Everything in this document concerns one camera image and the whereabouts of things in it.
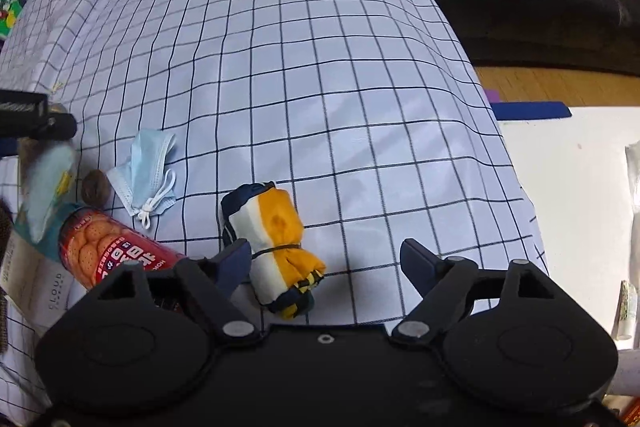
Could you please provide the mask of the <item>light blue face mask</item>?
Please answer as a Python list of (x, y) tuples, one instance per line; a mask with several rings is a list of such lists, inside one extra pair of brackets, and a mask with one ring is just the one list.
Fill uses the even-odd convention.
[(151, 228), (153, 217), (175, 205), (177, 176), (166, 166), (175, 144), (176, 136), (170, 131), (141, 129), (127, 160), (106, 173), (128, 215), (145, 230)]

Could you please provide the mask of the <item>red biscuit can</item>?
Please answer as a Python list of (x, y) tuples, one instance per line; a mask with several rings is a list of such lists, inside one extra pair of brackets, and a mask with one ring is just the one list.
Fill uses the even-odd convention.
[(137, 262), (145, 271), (172, 268), (183, 254), (108, 217), (80, 208), (62, 224), (58, 251), (67, 271), (86, 289), (101, 283), (119, 265)]

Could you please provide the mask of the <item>blue foam mat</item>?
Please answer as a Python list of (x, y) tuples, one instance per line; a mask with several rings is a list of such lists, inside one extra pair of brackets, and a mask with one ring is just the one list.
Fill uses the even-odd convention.
[(498, 102), (490, 107), (498, 121), (533, 121), (572, 117), (570, 109), (562, 102)]

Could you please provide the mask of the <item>blue grid checked tablecloth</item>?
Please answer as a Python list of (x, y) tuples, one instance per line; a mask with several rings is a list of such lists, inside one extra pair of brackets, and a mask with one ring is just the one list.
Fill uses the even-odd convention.
[(175, 204), (152, 224), (192, 257), (221, 243), (221, 199), (290, 193), (326, 264), (307, 325), (395, 325), (419, 302), (404, 239), (486, 269), (544, 265), (535, 210), (434, 0), (28, 0), (1, 83), (72, 113), (82, 170), (175, 135)]

